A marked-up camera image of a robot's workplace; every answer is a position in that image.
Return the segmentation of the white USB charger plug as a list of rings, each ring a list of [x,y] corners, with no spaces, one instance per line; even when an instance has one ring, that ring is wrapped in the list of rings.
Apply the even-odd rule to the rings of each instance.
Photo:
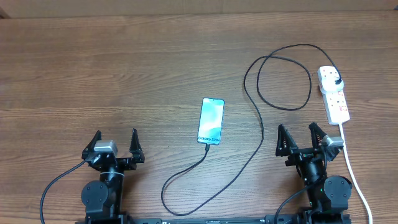
[[[341,91],[344,88],[344,81],[340,81],[339,83],[337,83],[337,81],[339,80],[339,78],[321,78],[320,79],[320,91],[323,94],[329,94],[329,93],[333,93],[333,92],[337,92],[337,91]]]

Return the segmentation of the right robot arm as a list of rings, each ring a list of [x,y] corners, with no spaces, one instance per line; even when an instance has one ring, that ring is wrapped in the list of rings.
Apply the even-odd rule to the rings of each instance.
[[[297,146],[287,128],[280,124],[277,130],[276,156],[286,157],[285,165],[293,166],[303,180],[304,188],[287,198],[277,209],[272,223],[350,223],[348,200],[353,188],[352,182],[340,175],[329,176],[326,168],[329,162],[343,150],[344,140],[330,136],[317,123],[308,125],[312,147]],[[293,215],[280,214],[283,207],[293,198],[307,193],[310,205],[302,207]]]

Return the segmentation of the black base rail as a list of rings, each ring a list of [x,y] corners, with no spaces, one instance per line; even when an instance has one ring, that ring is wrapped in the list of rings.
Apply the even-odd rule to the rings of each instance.
[[[341,217],[337,216],[336,218],[332,218],[326,220],[321,220],[321,216],[313,215],[312,223],[344,223],[351,224],[351,219],[349,215],[343,215]],[[132,224],[273,224],[273,223],[281,223],[281,224],[293,224],[293,223],[309,223],[306,222],[303,218],[298,215],[279,215],[277,218],[277,222],[274,220],[274,215],[266,215],[265,217],[260,218],[198,218],[198,219],[171,219],[171,220],[163,220],[161,218],[133,218],[132,216],[121,215],[119,219],[110,219],[110,220],[99,220],[92,221],[90,218],[86,218],[80,222],[75,222],[76,224],[86,224],[86,223],[132,223]]]

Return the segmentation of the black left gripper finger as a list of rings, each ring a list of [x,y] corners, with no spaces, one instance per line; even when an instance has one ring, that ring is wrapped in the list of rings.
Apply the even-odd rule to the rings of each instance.
[[[94,147],[97,141],[101,140],[101,131],[97,130],[93,139],[89,142],[89,144],[84,148],[83,153],[89,153],[94,151]]]
[[[129,147],[129,152],[132,154],[134,158],[143,158],[144,153],[142,151],[141,145],[139,143],[138,132],[137,129],[132,129],[132,136],[131,136],[131,144]]]

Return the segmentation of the blue-screen Samsung smartphone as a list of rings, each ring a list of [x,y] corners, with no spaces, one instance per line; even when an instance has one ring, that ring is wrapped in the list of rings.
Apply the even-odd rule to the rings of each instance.
[[[197,142],[219,145],[223,125],[224,100],[204,98],[201,104]]]

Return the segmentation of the white power strip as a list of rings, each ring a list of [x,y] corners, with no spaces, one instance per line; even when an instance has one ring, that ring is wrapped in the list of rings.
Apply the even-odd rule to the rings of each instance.
[[[322,66],[317,71],[318,80],[325,78],[340,78],[337,70],[333,66]],[[325,105],[328,123],[331,125],[343,124],[350,120],[348,105],[345,99],[343,89],[341,91],[323,94],[323,101]]]

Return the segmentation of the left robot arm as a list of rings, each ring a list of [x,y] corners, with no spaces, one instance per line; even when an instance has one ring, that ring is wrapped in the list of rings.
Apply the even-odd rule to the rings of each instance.
[[[133,223],[132,217],[121,210],[124,173],[137,169],[145,161],[136,129],[132,130],[130,157],[118,157],[113,140],[103,140],[97,131],[82,151],[82,159],[99,172],[99,180],[87,183],[81,191],[85,206],[85,223]]]

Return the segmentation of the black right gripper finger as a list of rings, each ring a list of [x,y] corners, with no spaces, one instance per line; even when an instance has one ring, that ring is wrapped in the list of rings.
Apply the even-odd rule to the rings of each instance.
[[[293,154],[298,149],[293,137],[283,124],[278,126],[277,146],[275,155],[284,157]]]
[[[323,151],[324,150],[324,145],[323,145],[323,138],[327,136],[327,133],[325,133],[317,123],[312,122],[308,126],[311,134],[311,139],[312,139],[312,147],[314,149],[317,149],[318,151]]]

